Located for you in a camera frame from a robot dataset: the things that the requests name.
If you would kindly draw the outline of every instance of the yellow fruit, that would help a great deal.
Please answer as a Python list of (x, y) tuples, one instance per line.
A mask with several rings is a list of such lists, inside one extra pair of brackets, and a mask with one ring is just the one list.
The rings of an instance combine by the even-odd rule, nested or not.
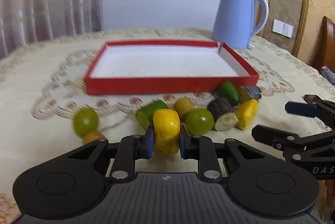
[(180, 120), (178, 113), (170, 109), (156, 110), (153, 114), (155, 147), (167, 154), (179, 151)]
[(258, 102), (255, 99), (250, 99), (241, 104), (236, 112), (236, 118), (238, 119), (237, 127), (241, 130), (245, 130), (251, 123), (258, 111)]
[(186, 115), (194, 109), (194, 105), (188, 97), (181, 97), (176, 101), (174, 109), (181, 119), (185, 119)]
[(90, 142), (93, 142), (94, 140), (96, 140), (98, 138), (106, 138), (106, 137), (103, 136), (102, 133), (95, 130), (95, 131), (91, 131), (88, 134), (86, 134), (83, 141), (84, 141), (84, 144), (86, 145)]

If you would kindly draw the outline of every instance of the light switch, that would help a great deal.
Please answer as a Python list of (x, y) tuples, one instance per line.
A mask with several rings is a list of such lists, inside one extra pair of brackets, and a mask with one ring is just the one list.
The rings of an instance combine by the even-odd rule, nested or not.
[(284, 22), (275, 19), (273, 21), (272, 31), (279, 34), (283, 34), (284, 24), (285, 24)]
[(290, 24), (285, 24), (284, 29), (287, 29), (287, 33), (284, 34), (284, 35), (287, 36), (287, 37), (292, 38), (292, 34), (293, 34), (293, 26), (291, 26)]
[(292, 38), (293, 26), (275, 19), (273, 21), (272, 31)]

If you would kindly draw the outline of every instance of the table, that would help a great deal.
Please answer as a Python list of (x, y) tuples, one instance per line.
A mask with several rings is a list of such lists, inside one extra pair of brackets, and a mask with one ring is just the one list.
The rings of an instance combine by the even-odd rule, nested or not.
[[(119, 142), (131, 134), (144, 134), (132, 113), (154, 99), (172, 106), (178, 94), (89, 97), (82, 75), (95, 53), (107, 40), (192, 39), (210, 40), (210, 32), (197, 29), (110, 30), (62, 37), (22, 47), (0, 62), (0, 223), (10, 223), (19, 215), (12, 185), (24, 170), (73, 150), (82, 140), (72, 131), (71, 117), (82, 106), (93, 107), (101, 117), (101, 127), (109, 142)], [(236, 138), (276, 157), (280, 151), (255, 142), (251, 129), (257, 124), (295, 132), (300, 136), (329, 130), (320, 120), (289, 115), (287, 101), (303, 102), (304, 94), (334, 100), (335, 88), (319, 73), (286, 50), (254, 36), (248, 50), (237, 50), (260, 74), (262, 90), (259, 112), (245, 131), (231, 129), (207, 134), (214, 142)], [(187, 94), (198, 107), (213, 98), (209, 93)], [(197, 171), (195, 160), (179, 154), (155, 151), (150, 160), (138, 160), (137, 171)], [(328, 221), (324, 183), (314, 215)]]

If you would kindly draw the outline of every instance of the vegetable piece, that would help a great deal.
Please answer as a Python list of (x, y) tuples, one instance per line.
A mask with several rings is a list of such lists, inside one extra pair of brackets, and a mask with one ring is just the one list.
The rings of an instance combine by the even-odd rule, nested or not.
[(212, 100), (208, 104), (207, 110), (214, 116), (214, 129), (217, 131), (229, 130), (238, 123), (233, 108), (225, 97)]
[(262, 97), (261, 89), (259, 89), (256, 85), (238, 87), (237, 92), (240, 97), (241, 104), (250, 99), (256, 99), (258, 101)]
[(230, 130), (238, 124), (238, 119), (234, 112), (227, 112), (221, 115), (214, 124), (217, 131)]
[(136, 120), (145, 130), (149, 125), (153, 125), (153, 114), (156, 110), (168, 109), (169, 107), (161, 100), (154, 101), (149, 105), (140, 108), (136, 112)]
[(205, 134), (212, 130), (214, 117), (209, 110), (200, 108), (190, 111), (186, 117), (187, 130), (195, 135)]
[(240, 98), (234, 84), (229, 81), (222, 83), (217, 92), (220, 97), (225, 97), (232, 106), (235, 106), (240, 102)]
[(99, 138), (106, 138), (102, 133), (100, 133), (99, 131), (91, 131), (90, 133), (86, 134), (86, 136), (84, 137), (83, 141), (84, 144), (88, 144), (90, 142), (93, 142), (96, 139)]
[(188, 97), (181, 97), (175, 102), (174, 109), (181, 119), (185, 119), (186, 115), (194, 109), (194, 105)]
[(167, 154), (179, 151), (180, 120), (178, 113), (170, 109), (156, 110), (153, 114), (155, 147)]
[(238, 119), (237, 127), (241, 130), (245, 130), (255, 117), (257, 111), (258, 102), (256, 99), (251, 99), (241, 104), (236, 112), (236, 117)]
[(72, 126), (76, 134), (85, 137), (91, 131), (98, 128), (99, 117), (92, 108), (82, 108), (73, 117)]

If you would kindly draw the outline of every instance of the green grape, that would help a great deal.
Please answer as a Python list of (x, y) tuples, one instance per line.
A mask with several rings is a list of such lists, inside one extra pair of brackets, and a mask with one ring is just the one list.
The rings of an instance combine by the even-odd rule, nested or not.
[(206, 109), (194, 109), (186, 117), (187, 130), (195, 135), (204, 134), (214, 126), (214, 117)]
[(83, 138), (89, 132), (97, 130), (99, 117), (92, 108), (83, 108), (74, 115), (72, 125), (76, 134)]

